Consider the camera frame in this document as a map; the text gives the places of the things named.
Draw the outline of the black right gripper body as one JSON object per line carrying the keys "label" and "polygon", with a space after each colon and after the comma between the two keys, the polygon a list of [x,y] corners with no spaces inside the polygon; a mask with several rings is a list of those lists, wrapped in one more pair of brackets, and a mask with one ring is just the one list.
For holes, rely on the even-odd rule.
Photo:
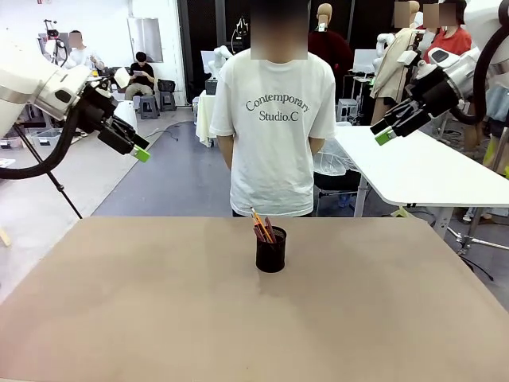
{"label": "black right gripper body", "polygon": [[435,119],[458,104],[457,90],[449,83],[443,71],[432,71],[418,79],[415,77],[406,85],[411,99],[408,118]]}

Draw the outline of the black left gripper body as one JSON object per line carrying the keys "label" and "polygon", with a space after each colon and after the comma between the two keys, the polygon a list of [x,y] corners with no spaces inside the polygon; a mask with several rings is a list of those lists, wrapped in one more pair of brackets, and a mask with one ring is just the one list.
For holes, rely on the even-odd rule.
{"label": "black left gripper body", "polygon": [[109,79],[89,81],[80,95],[76,105],[79,110],[78,128],[87,134],[111,126],[119,103],[109,91],[110,83]]}

